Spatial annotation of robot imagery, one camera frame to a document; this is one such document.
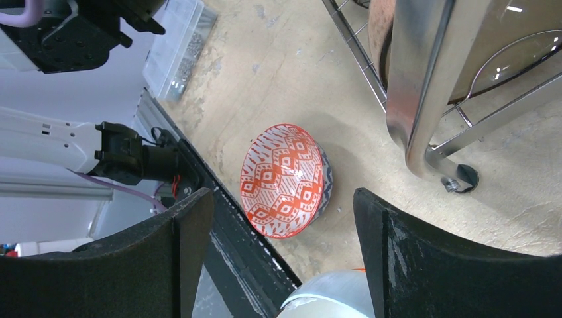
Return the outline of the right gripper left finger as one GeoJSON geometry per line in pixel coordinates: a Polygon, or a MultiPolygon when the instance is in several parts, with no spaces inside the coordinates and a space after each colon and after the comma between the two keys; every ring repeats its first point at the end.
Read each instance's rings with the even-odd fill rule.
{"type": "Polygon", "coordinates": [[[202,188],[71,252],[1,258],[2,317],[190,317],[213,222],[202,188]]]}

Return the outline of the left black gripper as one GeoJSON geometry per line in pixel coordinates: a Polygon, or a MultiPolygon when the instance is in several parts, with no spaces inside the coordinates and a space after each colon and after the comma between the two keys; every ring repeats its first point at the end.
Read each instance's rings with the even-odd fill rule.
{"type": "Polygon", "coordinates": [[[93,70],[137,32],[163,35],[154,15],[164,1],[2,1],[1,68],[45,74],[93,70]]]}

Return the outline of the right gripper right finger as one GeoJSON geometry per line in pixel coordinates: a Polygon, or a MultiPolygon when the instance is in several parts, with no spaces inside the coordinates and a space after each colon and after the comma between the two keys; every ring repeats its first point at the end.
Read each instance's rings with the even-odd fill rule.
{"type": "Polygon", "coordinates": [[[561,257],[480,244],[404,212],[373,192],[353,196],[377,317],[560,317],[561,257]]]}

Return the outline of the red geometric patterned bowl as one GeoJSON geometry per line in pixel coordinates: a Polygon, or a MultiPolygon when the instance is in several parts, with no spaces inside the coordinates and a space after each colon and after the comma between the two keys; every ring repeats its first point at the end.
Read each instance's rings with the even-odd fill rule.
{"type": "Polygon", "coordinates": [[[240,196],[250,224],[270,239],[288,239],[322,216],[333,189],[327,153],[303,128],[267,128],[248,149],[240,196]]]}

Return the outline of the brown glazed bowl stack top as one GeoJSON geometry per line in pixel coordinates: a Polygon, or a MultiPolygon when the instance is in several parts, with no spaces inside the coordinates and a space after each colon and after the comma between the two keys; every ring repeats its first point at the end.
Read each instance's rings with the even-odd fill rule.
{"type": "Polygon", "coordinates": [[[492,1],[449,101],[490,91],[560,50],[560,1],[492,1]]]}

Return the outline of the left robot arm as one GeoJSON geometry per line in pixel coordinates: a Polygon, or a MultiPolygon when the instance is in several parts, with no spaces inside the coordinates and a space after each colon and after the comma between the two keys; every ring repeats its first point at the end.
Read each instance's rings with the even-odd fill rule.
{"type": "MultiPolygon", "coordinates": [[[[121,31],[165,33],[154,16],[163,1],[2,1],[1,33],[28,68],[45,74],[94,70],[112,49],[133,41],[121,31]]],[[[126,185],[142,180],[169,182],[180,175],[174,146],[150,145],[119,123],[52,119],[1,109],[1,155],[61,166],[95,182],[126,185]]]]}

